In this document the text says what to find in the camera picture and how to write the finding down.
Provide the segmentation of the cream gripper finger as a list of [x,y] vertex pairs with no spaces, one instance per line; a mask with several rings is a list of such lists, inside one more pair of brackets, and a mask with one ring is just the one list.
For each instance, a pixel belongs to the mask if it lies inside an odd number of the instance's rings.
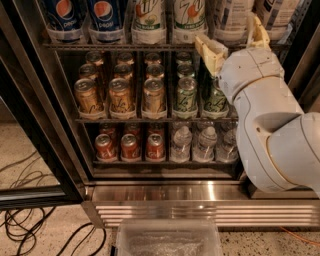
[[217,77],[228,57],[228,48],[205,34],[195,36],[195,49],[213,77]]
[[247,17],[246,47],[270,50],[269,35],[259,17],[253,12],[250,12]]

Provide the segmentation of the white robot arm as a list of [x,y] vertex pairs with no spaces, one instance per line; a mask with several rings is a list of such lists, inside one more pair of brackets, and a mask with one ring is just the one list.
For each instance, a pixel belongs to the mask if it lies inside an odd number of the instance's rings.
[[195,36],[197,52],[236,109],[244,170],[264,192],[305,186],[320,196],[320,113],[302,110],[253,13],[247,29],[246,47],[233,53],[204,34]]

